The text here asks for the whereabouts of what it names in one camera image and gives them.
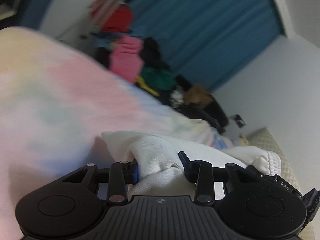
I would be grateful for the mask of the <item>white drying rack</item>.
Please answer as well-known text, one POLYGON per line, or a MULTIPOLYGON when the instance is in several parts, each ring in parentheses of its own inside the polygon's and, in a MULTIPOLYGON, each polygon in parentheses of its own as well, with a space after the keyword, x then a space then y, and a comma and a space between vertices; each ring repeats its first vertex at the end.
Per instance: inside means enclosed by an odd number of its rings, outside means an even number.
POLYGON ((77 26, 81 26, 79 37, 87 39, 92 35, 97 35, 106 21, 122 5, 124 0, 94 0, 88 6, 88 12, 82 14, 75 22, 69 25, 64 31, 56 35, 57 40, 62 40, 77 26))

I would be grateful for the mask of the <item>black bag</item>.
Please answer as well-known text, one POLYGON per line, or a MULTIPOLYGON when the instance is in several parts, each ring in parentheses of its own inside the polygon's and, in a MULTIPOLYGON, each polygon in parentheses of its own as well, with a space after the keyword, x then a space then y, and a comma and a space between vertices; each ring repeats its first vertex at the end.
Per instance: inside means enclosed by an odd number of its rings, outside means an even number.
POLYGON ((217 101, 211 102, 204 108, 191 103, 189 106, 180 105, 175 110, 190 119, 208 122, 211 127, 217 129, 219 134, 225 133, 225 127, 229 124, 227 115, 217 101))

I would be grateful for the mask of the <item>black garment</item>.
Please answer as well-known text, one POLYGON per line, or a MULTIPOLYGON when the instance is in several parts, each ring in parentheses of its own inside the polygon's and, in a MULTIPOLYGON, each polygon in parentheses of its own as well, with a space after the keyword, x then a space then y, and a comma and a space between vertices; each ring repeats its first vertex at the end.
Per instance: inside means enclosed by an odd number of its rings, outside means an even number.
POLYGON ((162 59, 158 43, 151 37, 143 40, 143 48, 139 53, 144 62, 144 67, 154 71, 169 71, 170 66, 162 59))

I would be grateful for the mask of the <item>blue curtain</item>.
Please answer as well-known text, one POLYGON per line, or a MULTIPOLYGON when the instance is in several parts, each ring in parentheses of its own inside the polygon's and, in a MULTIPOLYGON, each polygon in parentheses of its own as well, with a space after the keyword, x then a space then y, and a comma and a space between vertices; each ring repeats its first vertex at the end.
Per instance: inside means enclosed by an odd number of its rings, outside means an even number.
MULTIPOLYGON (((24 0, 18 24, 54 38, 88 12, 94 0, 24 0)), ((110 54, 121 35, 153 38, 173 76, 216 89, 283 33, 273 0, 124 0, 133 14, 127 33, 79 37, 77 26, 62 38, 86 49, 91 41, 110 54)))

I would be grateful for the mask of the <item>red garment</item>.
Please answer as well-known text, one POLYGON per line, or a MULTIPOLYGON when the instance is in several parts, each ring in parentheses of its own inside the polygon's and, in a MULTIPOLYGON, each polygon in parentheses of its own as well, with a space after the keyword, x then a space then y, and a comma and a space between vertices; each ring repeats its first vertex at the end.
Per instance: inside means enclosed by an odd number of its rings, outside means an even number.
POLYGON ((94 31, 127 33, 133 14, 123 0, 95 0, 89 8, 94 31))

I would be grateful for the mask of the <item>white knit garment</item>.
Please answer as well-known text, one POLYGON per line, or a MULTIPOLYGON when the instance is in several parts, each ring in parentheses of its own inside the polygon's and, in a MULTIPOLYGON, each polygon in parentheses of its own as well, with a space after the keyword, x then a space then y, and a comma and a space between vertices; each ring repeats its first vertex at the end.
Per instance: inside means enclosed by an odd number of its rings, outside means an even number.
POLYGON ((193 197, 195 184, 184 176, 178 157, 183 151, 190 160, 204 160, 213 167, 235 163, 243 168, 254 166, 263 175, 281 174, 280 156, 255 146, 236 146, 224 150, 168 135, 139 131, 103 132, 102 139, 116 162, 137 161, 139 182, 129 187, 128 196, 193 197))

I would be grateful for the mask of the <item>pastel tie-dye bed sheet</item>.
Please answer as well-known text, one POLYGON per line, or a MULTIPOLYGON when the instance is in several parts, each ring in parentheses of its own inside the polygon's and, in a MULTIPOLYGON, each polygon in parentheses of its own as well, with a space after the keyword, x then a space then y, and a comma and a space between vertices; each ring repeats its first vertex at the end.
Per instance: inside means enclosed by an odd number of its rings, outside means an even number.
POLYGON ((210 145, 211 127, 157 102, 96 61, 37 31, 1 31, 1 239, 21 239, 26 194, 112 162, 104 131, 165 134, 210 145))

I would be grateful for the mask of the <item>pink garment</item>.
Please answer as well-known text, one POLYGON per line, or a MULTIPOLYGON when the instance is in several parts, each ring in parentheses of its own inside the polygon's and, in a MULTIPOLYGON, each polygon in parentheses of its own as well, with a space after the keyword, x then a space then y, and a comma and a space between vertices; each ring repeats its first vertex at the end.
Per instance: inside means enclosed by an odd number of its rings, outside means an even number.
POLYGON ((144 65, 139 55, 142 48, 143 41, 139 38, 121 35, 110 54, 109 70, 127 82, 135 83, 144 65))

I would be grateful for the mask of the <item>green garment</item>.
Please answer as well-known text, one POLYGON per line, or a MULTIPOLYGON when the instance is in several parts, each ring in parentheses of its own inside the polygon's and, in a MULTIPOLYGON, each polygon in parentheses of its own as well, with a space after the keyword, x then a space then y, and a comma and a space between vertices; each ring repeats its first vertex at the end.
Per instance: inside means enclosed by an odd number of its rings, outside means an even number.
POLYGON ((140 73, 140 77, 146 85, 158 92, 172 90, 176 85, 176 80, 168 69, 144 67, 140 73))

